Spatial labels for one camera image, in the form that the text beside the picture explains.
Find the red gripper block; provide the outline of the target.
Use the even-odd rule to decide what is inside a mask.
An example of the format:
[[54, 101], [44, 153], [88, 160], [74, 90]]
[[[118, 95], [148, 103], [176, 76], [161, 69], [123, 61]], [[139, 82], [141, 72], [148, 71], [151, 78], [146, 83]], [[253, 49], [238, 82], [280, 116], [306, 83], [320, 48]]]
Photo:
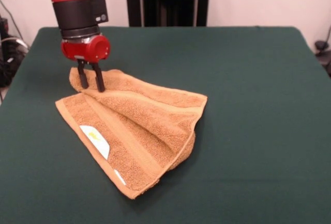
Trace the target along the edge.
[[61, 49], [64, 56], [70, 60], [78, 62], [78, 74], [83, 89], [88, 88], [88, 81], [84, 72], [86, 62], [91, 63], [91, 67], [96, 74], [96, 84], [99, 92], [105, 91], [104, 81], [98, 62], [106, 59], [111, 50], [110, 42], [103, 35], [94, 35], [84, 39], [72, 39], [61, 42]]

